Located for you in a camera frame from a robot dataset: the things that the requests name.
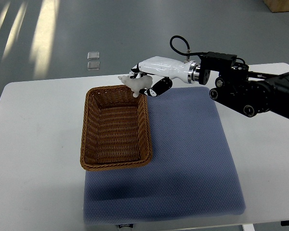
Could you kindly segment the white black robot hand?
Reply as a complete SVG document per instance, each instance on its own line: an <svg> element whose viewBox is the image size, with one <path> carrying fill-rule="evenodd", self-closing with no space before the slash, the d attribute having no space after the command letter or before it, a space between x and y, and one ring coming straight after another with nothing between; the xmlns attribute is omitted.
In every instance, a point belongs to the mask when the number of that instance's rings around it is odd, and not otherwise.
<svg viewBox="0 0 289 231"><path fill-rule="evenodd" d="M159 76L162 79L151 87L145 87L140 93L146 96L157 97L172 87L172 80L179 79L183 83L193 84L198 81L200 73L200 64L195 61L186 63L170 58L155 56L139 62L134 66L129 77Z"/></svg>

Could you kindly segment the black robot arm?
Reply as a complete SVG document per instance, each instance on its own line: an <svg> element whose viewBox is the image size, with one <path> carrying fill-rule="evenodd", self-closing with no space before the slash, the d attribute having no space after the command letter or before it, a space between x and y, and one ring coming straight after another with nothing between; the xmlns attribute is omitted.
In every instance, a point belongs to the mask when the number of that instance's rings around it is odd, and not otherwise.
<svg viewBox="0 0 289 231"><path fill-rule="evenodd" d="M187 58L200 58L200 64L194 64L189 74L193 81L205 85L211 71L219 73L215 87L210 90L212 100L246 117L271 111L289 119L289 72L279 75L253 72L242 58L233 54L181 52L174 46L171 48Z"/></svg>

